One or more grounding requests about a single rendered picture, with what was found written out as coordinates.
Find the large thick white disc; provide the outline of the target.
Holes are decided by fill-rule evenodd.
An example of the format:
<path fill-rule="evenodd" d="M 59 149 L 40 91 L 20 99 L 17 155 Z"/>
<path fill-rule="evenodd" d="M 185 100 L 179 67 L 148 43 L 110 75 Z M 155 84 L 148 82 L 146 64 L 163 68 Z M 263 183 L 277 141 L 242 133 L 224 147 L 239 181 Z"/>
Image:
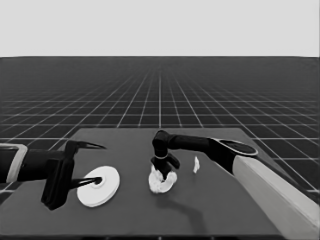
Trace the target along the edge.
<path fill-rule="evenodd" d="M 120 186 L 120 174 L 115 167 L 101 166 L 90 171 L 86 178 L 98 178 L 77 189 L 78 200 L 86 207 L 98 207 L 109 201 Z"/>

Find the white round carrier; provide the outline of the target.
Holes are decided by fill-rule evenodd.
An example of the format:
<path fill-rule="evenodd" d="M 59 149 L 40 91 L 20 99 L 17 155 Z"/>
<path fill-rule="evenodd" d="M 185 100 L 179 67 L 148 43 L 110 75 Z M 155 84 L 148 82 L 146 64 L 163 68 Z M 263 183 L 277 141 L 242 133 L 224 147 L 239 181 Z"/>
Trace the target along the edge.
<path fill-rule="evenodd" d="M 158 178 L 150 172 L 149 177 L 148 177 L 148 183 L 150 184 L 153 182 L 158 182 L 161 184 L 161 192 L 158 194 L 168 192 L 173 187 L 173 185 L 176 183 L 176 182 L 171 183 L 169 180 L 162 180 L 161 175 L 160 175 L 160 178 Z"/>

